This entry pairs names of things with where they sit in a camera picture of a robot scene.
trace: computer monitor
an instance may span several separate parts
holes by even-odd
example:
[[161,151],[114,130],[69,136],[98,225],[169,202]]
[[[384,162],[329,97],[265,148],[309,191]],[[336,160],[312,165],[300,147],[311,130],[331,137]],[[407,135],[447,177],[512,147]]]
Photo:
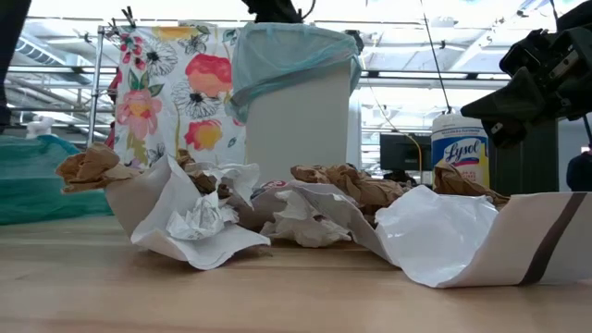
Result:
[[[432,170],[432,142],[429,136],[411,135],[422,150],[423,171]],[[419,153],[411,139],[400,133],[380,134],[380,168],[419,171]]]

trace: teal fabric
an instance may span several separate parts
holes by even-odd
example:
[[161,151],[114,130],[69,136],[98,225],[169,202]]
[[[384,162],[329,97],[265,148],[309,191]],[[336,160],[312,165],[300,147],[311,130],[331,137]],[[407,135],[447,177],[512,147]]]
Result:
[[323,77],[344,63],[351,66],[351,93],[362,73],[353,37],[305,24],[249,23],[232,56],[234,93],[227,113],[247,123],[249,104],[258,96]]
[[56,168],[80,151],[62,139],[0,136],[0,226],[80,216],[109,216],[103,191],[62,194]]

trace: wooden table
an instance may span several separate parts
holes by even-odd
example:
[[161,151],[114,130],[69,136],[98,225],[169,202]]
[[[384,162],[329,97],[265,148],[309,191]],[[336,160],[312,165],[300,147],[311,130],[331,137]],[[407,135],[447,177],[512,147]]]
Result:
[[0,332],[592,332],[592,286],[432,290],[365,249],[251,250],[200,272],[114,218],[0,228]]

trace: floral fabric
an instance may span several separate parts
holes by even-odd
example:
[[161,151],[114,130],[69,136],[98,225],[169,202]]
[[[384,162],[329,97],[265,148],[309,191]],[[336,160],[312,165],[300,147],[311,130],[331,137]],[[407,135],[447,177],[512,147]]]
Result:
[[138,27],[121,34],[115,151],[146,168],[178,148],[197,161],[243,163],[245,128],[225,113],[236,30]]

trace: disinfecting wipes container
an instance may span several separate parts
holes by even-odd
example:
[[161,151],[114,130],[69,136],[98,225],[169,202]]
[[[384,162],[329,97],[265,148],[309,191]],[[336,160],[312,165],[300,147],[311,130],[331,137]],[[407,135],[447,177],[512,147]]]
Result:
[[489,187],[488,137],[481,120],[442,115],[432,126],[432,163],[444,161],[464,177]]

